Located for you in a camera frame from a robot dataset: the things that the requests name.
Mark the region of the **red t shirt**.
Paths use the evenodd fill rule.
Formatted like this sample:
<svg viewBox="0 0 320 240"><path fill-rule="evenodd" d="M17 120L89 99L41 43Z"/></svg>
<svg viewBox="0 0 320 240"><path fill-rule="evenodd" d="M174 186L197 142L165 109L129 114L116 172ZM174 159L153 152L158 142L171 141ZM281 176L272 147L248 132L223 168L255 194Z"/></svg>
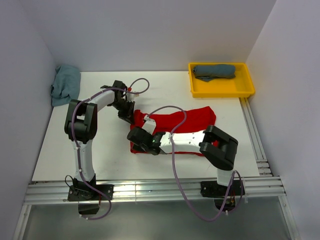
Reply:
<svg viewBox="0 0 320 240"><path fill-rule="evenodd" d="M135 110L133 115L134 124L130 125L130 129L142 127L145 115L141 110ZM184 134L204 131L207 126L214 125L216 122L216 115L209 106L187 110L186 115L186 121L174 131L175 133ZM171 114L153 114L151 118L156 122L154 133L171 132L184 119L184 114L181 111L176 111Z"/></svg>

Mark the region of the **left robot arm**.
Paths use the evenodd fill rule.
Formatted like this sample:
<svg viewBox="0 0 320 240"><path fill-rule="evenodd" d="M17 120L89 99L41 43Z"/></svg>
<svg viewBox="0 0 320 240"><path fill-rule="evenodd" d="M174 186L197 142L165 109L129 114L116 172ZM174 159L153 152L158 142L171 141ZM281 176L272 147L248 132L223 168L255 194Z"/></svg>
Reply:
<svg viewBox="0 0 320 240"><path fill-rule="evenodd" d="M101 91L86 100L71 100L64 124L64 132L72 142L75 153L75 176L71 191L79 193L86 200L96 197L96 173L92 161L92 143L98 130L98 112L104 107L114 107L118 117L134 123L135 102L131 89L116 80L112 86L104 85Z"/></svg>

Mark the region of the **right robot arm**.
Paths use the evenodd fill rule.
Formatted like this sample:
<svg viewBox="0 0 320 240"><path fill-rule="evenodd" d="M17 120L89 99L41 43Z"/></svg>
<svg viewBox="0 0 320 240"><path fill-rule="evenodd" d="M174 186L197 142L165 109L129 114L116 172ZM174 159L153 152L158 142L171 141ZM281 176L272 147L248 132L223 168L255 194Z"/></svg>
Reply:
<svg viewBox="0 0 320 240"><path fill-rule="evenodd" d="M127 139L133 144L134 150L154 156L172 153L201 154L217 168L217 191L227 195L234 188L231 177L238 141L214 125L197 132L155 134L136 126L130 130Z"/></svg>

